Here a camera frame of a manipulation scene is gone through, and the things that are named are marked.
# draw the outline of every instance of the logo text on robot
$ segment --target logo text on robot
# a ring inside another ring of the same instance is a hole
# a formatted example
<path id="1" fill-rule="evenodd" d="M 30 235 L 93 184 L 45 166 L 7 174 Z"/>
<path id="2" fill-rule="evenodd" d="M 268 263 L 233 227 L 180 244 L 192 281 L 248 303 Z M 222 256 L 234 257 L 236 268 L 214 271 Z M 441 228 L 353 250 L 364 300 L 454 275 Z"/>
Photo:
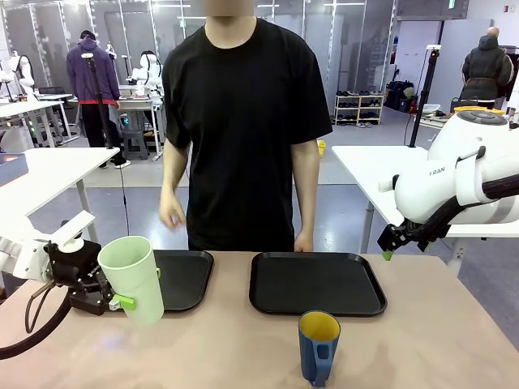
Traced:
<path id="1" fill-rule="evenodd" d="M 443 173 L 445 171 L 445 167 L 441 168 L 441 169 L 436 169 L 436 170 L 433 170 L 432 172 L 429 173 L 430 176 L 434 176 L 436 174 L 440 174 L 440 173 Z"/>

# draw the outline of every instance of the red stripe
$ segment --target red stripe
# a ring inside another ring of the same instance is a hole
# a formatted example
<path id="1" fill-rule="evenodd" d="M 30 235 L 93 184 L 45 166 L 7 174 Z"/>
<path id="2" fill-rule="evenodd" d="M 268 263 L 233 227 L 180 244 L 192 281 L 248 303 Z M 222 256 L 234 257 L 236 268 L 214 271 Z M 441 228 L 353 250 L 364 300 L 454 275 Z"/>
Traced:
<path id="1" fill-rule="evenodd" d="M 80 104 L 97 104 L 97 100 L 82 100 L 79 102 Z M 103 104 L 115 105 L 113 100 L 103 100 Z"/>

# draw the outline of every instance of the black puffer jacket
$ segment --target black puffer jacket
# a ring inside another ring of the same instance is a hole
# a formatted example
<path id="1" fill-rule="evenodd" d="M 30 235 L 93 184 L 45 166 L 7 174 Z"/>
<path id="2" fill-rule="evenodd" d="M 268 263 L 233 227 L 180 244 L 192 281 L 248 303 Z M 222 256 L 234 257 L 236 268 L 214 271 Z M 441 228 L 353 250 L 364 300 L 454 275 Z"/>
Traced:
<path id="1" fill-rule="evenodd" d="M 495 100 L 497 88 L 513 78 L 513 64 L 495 36 L 482 36 L 479 47 L 472 50 L 463 64 L 465 86 L 461 100 Z"/>

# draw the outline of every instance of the shoe rack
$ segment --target shoe rack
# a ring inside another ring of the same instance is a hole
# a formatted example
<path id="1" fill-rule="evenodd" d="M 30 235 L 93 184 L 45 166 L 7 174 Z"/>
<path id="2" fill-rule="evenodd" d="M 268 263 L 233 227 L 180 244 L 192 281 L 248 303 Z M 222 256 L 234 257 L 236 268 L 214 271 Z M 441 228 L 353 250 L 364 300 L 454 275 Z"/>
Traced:
<path id="1" fill-rule="evenodd" d="M 375 101 L 376 106 L 368 105 L 372 101 Z M 340 107 L 346 103 L 351 106 Z M 377 122 L 380 123 L 382 115 L 382 108 L 384 107 L 384 96 L 383 95 L 366 95 L 366 96 L 335 96 L 335 124 L 347 125 L 347 124 L 359 124 L 362 122 Z M 365 113 L 375 113 L 371 118 L 365 118 Z"/>

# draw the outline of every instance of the door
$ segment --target door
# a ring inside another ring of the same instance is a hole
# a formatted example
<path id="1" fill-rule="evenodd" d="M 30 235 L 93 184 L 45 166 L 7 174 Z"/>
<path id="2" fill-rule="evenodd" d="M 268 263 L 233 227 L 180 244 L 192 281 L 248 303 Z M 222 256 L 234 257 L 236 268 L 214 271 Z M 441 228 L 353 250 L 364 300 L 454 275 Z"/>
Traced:
<path id="1" fill-rule="evenodd" d="M 479 38 L 487 33 L 490 19 L 447 20 L 441 37 L 441 50 L 432 80 L 430 104 L 441 104 L 448 112 L 451 101 L 459 97 L 463 88 L 461 68 L 465 57 L 478 46 Z"/>

